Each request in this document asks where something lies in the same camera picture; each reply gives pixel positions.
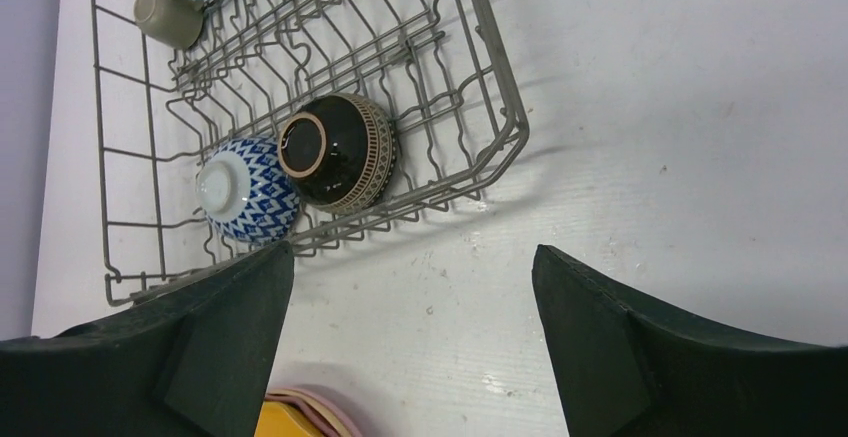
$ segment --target wire rack frame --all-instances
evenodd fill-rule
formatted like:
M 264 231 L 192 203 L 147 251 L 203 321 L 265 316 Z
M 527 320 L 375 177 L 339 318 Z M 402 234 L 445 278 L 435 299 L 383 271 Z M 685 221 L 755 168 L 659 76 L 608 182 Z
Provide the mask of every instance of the wire rack frame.
M 126 16 L 127 5 L 91 0 L 91 6 L 111 305 L 149 298 L 181 277 L 254 250 L 212 230 L 190 198 L 191 178 L 222 142 L 276 135 L 317 96 L 352 92 L 385 106 L 401 155 L 386 195 L 373 207 L 345 216 L 303 209 L 287 237 L 300 257 L 417 222 L 428 211 L 448 212 L 460 197 L 480 200 L 529 136 L 489 0 L 210 0 L 203 34 L 185 52 L 142 35 Z M 104 34 L 111 37 L 107 27 L 115 25 L 138 39 L 132 70 L 119 63 L 120 55 L 107 55 L 115 39 Z M 114 91 L 130 86 L 139 95 L 134 123 L 124 115 L 125 102 L 120 111 L 109 105 L 117 93 L 132 100 L 128 91 Z M 136 127 L 146 130 L 143 148 L 114 138 L 115 129 L 133 125 L 146 127 Z M 110 171 L 115 159 L 124 165 L 117 176 Z M 135 210 L 143 206 L 113 195 L 133 166 L 150 177 L 133 187 L 134 194 L 152 197 L 146 215 Z M 172 167 L 181 169 L 182 187 L 169 184 L 179 181 Z M 119 206 L 130 209 L 127 217 L 118 215 Z M 134 231 L 152 234 L 153 243 L 134 249 L 133 255 L 142 254 L 139 262 L 126 263 L 116 240 Z M 174 234 L 188 236 L 177 252 Z M 184 254 L 194 257 L 181 259 Z M 127 282 L 135 285 L 119 296 Z

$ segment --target gray wire rack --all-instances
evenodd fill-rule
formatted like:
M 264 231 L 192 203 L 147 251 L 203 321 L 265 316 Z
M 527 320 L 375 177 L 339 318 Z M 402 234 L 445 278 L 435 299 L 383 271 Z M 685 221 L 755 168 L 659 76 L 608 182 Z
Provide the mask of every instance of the gray wire rack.
M 275 135 L 317 96 L 385 106 L 401 156 L 378 205 L 303 209 L 287 237 L 301 257 L 481 200 L 527 142 L 489 0 L 209 0 L 185 52 L 143 36 L 132 2 L 91 0 L 111 305 L 253 250 L 205 222 L 193 178 L 226 139 Z

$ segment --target white tabletop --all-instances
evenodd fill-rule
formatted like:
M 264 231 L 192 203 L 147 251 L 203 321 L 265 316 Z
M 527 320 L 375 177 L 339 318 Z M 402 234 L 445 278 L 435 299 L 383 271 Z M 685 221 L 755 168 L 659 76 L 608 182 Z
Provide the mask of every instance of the white tabletop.
M 531 139 L 485 203 L 301 260 L 271 385 L 383 435 L 563 435 L 553 244 L 705 317 L 848 341 L 848 0 L 492 0 Z M 33 332 L 105 300 L 88 0 L 62 0 Z

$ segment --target mug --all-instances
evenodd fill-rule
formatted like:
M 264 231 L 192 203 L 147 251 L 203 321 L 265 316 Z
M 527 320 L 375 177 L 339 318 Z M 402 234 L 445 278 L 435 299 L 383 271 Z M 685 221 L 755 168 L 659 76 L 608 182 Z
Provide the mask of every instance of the mug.
M 203 30 L 202 7 L 199 0 L 135 0 L 133 17 L 148 37 L 185 50 Z

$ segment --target bowl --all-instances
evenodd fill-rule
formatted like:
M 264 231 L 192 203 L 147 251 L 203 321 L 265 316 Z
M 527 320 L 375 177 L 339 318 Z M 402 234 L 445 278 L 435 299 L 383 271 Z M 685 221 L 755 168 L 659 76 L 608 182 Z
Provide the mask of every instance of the bowl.
M 394 126 L 379 105 L 354 94 L 330 94 L 286 121 L 277 152 L 304 202 L 352 214 L 386 190 L 398 149 Z
M 195 195 L 218 232 L 250 244 L 283 238 L 300 207 L 277 160 L 276 142 L 266 137 L 221 145 L 197 174 Z

